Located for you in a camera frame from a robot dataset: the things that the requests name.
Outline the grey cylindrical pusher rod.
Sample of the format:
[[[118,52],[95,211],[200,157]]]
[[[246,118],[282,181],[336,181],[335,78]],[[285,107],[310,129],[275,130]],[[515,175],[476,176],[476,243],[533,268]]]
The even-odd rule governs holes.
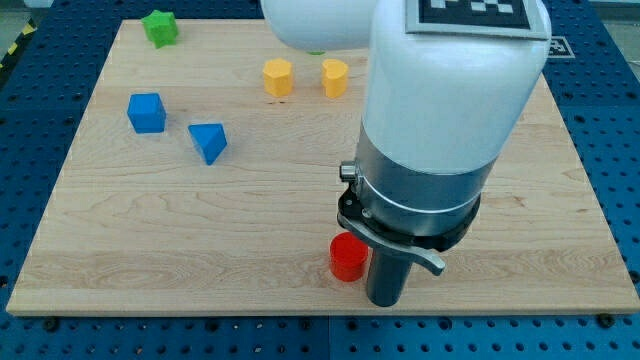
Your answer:
[[[402,294],[412,262],[374,249],[369,264],[366,294],[380,307],[395,305]]]

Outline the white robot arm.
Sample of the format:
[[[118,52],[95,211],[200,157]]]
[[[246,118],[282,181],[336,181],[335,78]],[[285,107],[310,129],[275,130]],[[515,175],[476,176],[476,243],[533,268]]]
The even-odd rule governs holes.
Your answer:
[[[367,48],[355,157],[338,223],[373,251],[367,296],[395,304],[413,264],[444,271],[547,61],[542,0],[262,0],[284,44]]]

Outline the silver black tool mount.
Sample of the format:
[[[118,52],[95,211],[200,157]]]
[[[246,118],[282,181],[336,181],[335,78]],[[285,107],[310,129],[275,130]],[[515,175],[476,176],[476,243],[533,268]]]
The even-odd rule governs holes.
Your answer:
[[[413,169],[384,154],[361,126],[337,221],[381,254],[438,276],[446,267],[439,254],[464,237],[495,161],[454,173]]]

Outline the fiducial marker tag on arm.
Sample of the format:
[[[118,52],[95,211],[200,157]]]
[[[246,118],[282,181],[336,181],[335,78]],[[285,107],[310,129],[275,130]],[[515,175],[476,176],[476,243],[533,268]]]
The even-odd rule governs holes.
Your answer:
[[[550,19],[535,0],[406,0],[405,31],[548,40]]]

